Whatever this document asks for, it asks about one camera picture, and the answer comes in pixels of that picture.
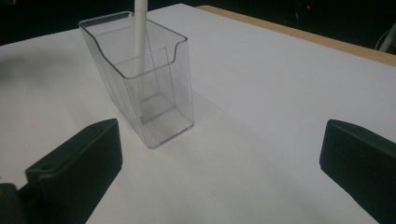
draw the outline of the transparent plastic holder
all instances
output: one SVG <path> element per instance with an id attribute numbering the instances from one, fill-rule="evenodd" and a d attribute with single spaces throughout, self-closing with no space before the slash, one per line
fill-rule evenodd
<path id="1" fill-rule="evenodd" d="M 132 12 L 78 25 L 111 100 L 147 147 L 193 126 L 187 37 L 147 20 L 145 54 L 134 57 Z"/>

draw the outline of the white stick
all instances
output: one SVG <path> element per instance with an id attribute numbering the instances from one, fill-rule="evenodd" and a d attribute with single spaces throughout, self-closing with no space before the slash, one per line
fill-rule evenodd
<path id="1" fill-rule="evenodd" d="M 148 13 L 148 0 L 134 0 L 134 63 L 133 76 L 142 74 L 145 70 L 145 46 L 146 46 L 146 19 Z M 144 97 L 144 78 L 140 77 L 136 86 L 136 106 L 141 117 L 141 99 Z"/>

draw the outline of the dark background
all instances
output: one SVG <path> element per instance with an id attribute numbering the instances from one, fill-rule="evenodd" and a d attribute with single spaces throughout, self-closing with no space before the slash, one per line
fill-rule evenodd
<path id="1" fill-rule="evenodd" d="M 178 3 L 220 7 L 370 49 L 396 20 L 396 0 L 149 0 L 148 10 Z M 0 45 L 75 29 L 78 21 L 124 10 L 133 11 L 134 1 L 17 0 L 0 5 Z"/>

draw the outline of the acrylic brochure holder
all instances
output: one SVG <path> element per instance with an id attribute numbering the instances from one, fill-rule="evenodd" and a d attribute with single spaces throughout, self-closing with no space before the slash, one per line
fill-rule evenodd
<path id="1" fill-rule="evenodd" d="M 133 13 L 79 23 L 111 100 L 155 148 L 193 126 L 189 51 L 185 36 L 153 21 L 146 26 L 145 55 L 134 57 Z"/>

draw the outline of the white tabletop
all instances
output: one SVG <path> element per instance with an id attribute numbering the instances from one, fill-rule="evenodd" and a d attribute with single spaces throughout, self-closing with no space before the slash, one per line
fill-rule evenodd
<path id="1" fill-rule="evenodd" d="M 1 183 L 117 118 L 124 164 L 88 223 L 376 223 L 318 158 L 328 119 L 396 141 L 396 67 L 184 5 L 148 16 L 189 38 L 195 126 L 145 148 L 79 30 L 6 45 Z"/>

